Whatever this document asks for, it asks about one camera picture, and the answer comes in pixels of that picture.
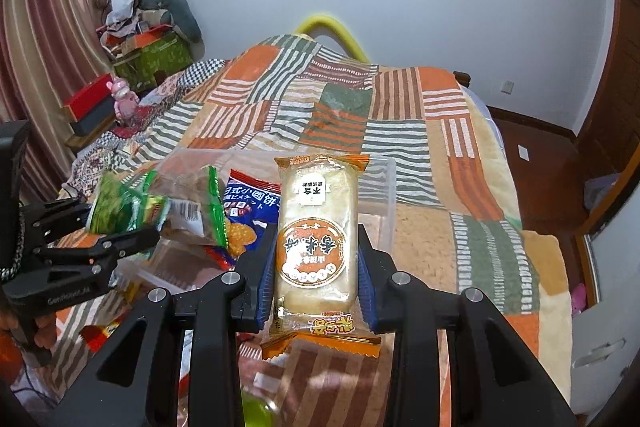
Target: stuffed animal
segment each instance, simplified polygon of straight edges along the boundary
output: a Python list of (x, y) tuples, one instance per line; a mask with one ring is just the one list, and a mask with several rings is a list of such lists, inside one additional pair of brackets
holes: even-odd
[(587, 286), (578, 284), (571, 292), (571, 316), (578, 315), (587, 308)]
[(116, 118), (120, 123), (126, 124), (135, 114), (140, 99), (129, 88), (129, 83), (124, 78), (116, 76), (113, 82), (107, 82), (106, 85), (111, 89), (111, 96), (115, 99), (113, 110), (116, 112)]

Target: bed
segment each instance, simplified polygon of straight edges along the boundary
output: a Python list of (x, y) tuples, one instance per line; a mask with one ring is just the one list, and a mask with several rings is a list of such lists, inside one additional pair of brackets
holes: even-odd
[[(313, 40), (277, 36), (231, 61), (207, 60), (168, 79), (132, 136), (106, 133), (79, 155), (66, 192), (89, 195), (102, 169), (126, 175), (175, 147), (377, 153), (397, 168), (392, 256), (429, 286), (480, 287), (570, 395), (571, 305), (558, 242), (522, 229), (502, 140), (486, 106), (436, 68), (387, 68)], [(65, 246), (95, 240), (82, 232)], [(62, 395), (90, 354), (79, 337), (123, 304), (116, 292), (58, 314), (49, 385)], [(378, 359), (294, 344), (285, 359), (240, 357), (285, 425), (382, 425), (393, 340)], [(450, 425), (446, 342), (441, 425)]]

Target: curtain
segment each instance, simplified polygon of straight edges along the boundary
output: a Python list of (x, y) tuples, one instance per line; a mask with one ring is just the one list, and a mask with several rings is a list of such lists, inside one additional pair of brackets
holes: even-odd
[(0, 120), (31, 120), (22, 197), (55, 198), (70, 173), (60, 107), (110, 65), (95, 29), (110, 0), (0, 0)]

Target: pillow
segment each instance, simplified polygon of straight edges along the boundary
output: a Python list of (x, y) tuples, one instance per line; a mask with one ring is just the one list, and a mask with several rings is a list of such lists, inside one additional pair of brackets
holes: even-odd
[(187, 0), (138, 0), (138, 8), (141, 10), (165, 9), (171, 12), (174, 18), (176, 32), (192, 44), (202, 40), (202, 32), (196, 22)]

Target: blue gripper pad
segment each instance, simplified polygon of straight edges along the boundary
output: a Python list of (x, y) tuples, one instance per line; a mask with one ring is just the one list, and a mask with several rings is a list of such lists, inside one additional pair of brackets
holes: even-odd
[(362, 317), (369, 325), (371, 331), (378, 327), (378, 314), (376, 313), (376, 290), (371, 283), (371, 277), (367, 264), (364, 262), (362, 250), (358, 248), (358, 301)]
[(260, 330), (264, 327), (264, 323), (267, 321), (271, 313), (271, 301), (273, 300), (273, 276), (275, 272), (275, 253), (276, 244), (274, 242), (271, 250), (269, 251), (267, 263), (264, 267), (264, 271), (262, 272), (260, 285), (258, 286), (255, 320), (258, 322)]

